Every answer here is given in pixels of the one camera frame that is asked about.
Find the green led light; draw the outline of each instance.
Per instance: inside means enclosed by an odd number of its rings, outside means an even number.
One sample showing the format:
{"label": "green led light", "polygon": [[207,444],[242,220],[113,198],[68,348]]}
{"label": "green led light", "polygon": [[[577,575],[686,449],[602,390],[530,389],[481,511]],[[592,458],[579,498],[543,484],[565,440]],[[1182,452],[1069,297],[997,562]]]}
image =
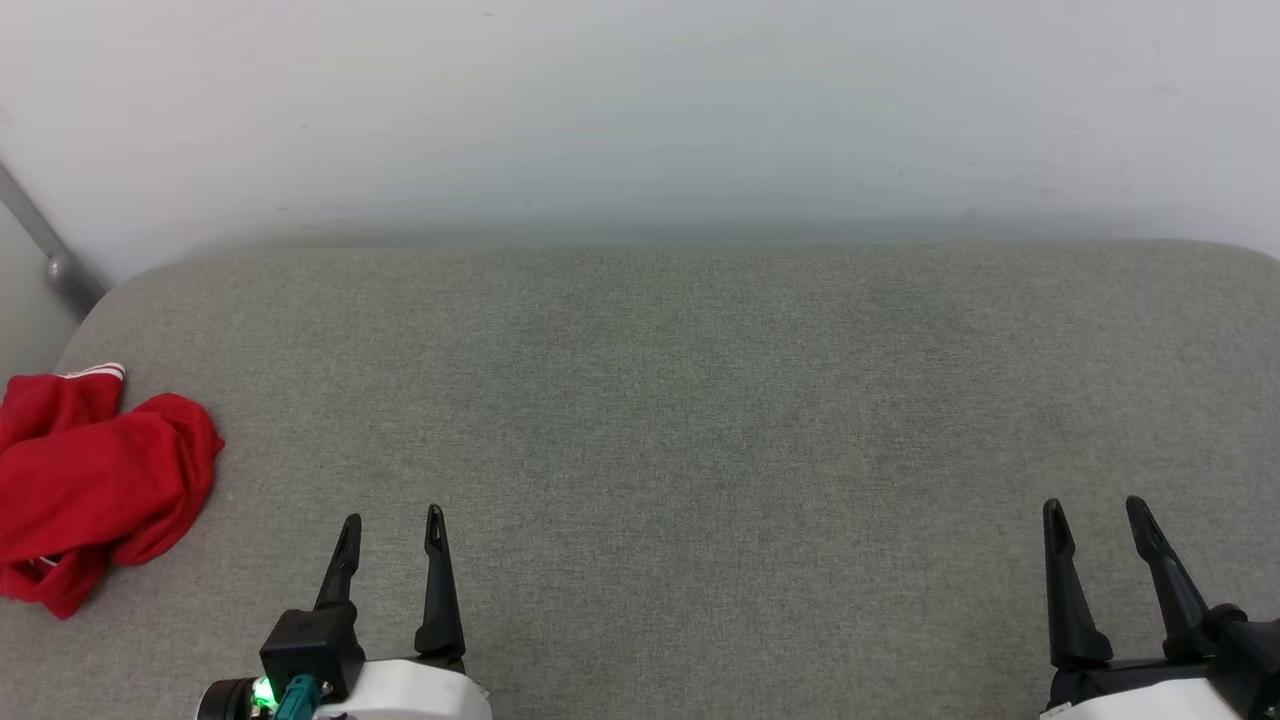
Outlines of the green led light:
{"label": "green led light", "polygon": [[275,693],[271,692],[271,682],[266,678],[253,680],[253,705],[273,711],[280,707],[280,703],[275,702]]}

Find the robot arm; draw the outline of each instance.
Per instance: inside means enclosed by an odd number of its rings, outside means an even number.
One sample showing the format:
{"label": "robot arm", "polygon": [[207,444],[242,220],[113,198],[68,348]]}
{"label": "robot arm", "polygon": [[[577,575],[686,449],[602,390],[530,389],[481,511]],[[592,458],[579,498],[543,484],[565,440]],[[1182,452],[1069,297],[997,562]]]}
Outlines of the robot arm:
{"label": "robot arm", "polygon": [[365,661],[351,578],[360,568],[360,515],[343,523],[311,610],[288,610],[259,652],[261,678],[219,680],[196,720],[490,720],[488,693],[467,678],[466,642],[444,512],[428,511],[430,560],[416,657]]}
{"label": "robot arm", "polygon": [[1075,539],[1056,500],[1044,503],[1050,662],[1057,667],[1041,715],[1056,720],[1274,720],[1280,702],[1280,624],[1249,623],[1234,605],[1212,610],[1151,509],[1125,502],[1129,529],[1165,620],[1165,657],[1114,661],[1093,625]]}

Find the white stripe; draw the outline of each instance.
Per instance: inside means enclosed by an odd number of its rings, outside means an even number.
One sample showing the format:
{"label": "white stripe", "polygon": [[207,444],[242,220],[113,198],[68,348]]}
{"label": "white stripe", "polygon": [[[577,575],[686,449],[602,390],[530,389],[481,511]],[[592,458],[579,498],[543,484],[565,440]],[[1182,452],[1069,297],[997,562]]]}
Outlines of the white stripe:
{"label": "white stripe", "polygon": [[124,380],[124,366],[119,363],[104,363],[101,365],[93,365],[87,370],[81,370],[78,373],[67,373],[65,375],[58,375],[64,379],[83,378],[84,375],[113,375],[118,380]]}

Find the red cloth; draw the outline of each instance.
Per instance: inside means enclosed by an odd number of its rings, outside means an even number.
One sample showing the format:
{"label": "red cloth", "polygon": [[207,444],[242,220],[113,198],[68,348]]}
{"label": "red cloth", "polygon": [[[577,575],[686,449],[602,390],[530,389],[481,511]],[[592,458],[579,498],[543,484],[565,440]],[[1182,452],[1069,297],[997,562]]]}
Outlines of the red cloth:
{"label": "red cloth", "polygon": [[195,523],[223,447],[179,395],[115,414],[124,369],[18,375],[0,405],[0,594],[70,618],[109,562],[141,565]]}

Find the gray fabric surface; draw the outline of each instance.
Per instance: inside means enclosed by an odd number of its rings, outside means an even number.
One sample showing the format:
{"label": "gray fabric surface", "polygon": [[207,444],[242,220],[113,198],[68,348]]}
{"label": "gray fabric surface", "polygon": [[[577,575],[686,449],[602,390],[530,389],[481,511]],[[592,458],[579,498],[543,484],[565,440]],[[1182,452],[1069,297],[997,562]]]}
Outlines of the gray fabric surface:
{"label": "gray fabric surface", "polygon": [[1211,603],[1280,615],[1277,281],[1171,242],[148,273],[61,368],[205,404],[218,486],[72,620],[0,605],[0,716],[189,716],[311,602],[352,511],[360,638],[407,655],[430,502],[498,717],[1030,716],[1050,496],[1119,656],[1162,638],[1128,493]]}

